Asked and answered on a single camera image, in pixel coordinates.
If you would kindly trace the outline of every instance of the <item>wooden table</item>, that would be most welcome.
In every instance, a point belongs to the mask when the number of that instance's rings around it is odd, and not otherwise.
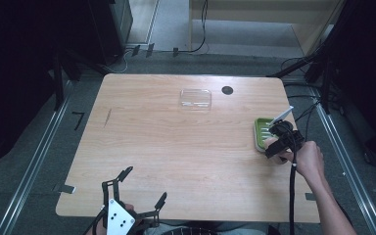
[[[234,92],[223,94],[223,86]],[[211,109],[182,109],[182,89],[208,89]],[[288,107],[277,78],[108,74],[66,181],[76,190],[61,195],[57,214],[95,216],[101,183],[132,165],[120,198],[138,212],[167,192],[163,219],[288,221],[290,165],[268,161],[253,135],[256,118]],[[297,175],[295,220],[319,222],[305,193]]]
[[[188,46],[192,21],[202,18],[205,0],[189,0]],[[291,24],[305,55],[319,46],[329,24],[334,24],[345,0],[211,0],[207,20]]]

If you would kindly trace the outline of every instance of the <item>forearm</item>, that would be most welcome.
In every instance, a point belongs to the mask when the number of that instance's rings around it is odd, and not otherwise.
[[[356,234],[341,211],[326,179],[321,177],[317,183],[309,183],[309,186],[316,198],[323,234]]]

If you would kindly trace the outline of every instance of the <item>light wood tabletop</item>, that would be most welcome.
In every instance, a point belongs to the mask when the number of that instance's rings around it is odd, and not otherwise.
[[[233,93],[223,94],[224,86]],[[210,91],[211,108],[184,109],[184,89]],[[163,219],[288,221],[290,164],[268,161],[253,133],[256,118],[287,108],[278,78],[108,74],[66,180],[75,192],[61,194],[56,212],[95,216],[102,182],[133,166],[119,193],[137,212],[152,211],[167,192]],[[295,221],[319,222],[306,193],[297,174]]]

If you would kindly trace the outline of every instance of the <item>scratch on table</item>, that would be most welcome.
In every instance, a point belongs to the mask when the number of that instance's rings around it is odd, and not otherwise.
[[[105,126],[104,127],[106,127],[106,125],[108,124],[108,121],[109,121],[109,118],[110,118],[110,114],[112,113],[112,109],[109,109],[109,113],[108,113],[108,116],[106,117],[106,122],[105,122]]]

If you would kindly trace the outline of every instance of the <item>black circular hole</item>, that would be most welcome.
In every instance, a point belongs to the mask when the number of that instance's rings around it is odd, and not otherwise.
[[[224,86],[222,87],[221,89],[222,93],[226,94],[226,95],[231,95],[233,94],[233,88],[231,86]]]

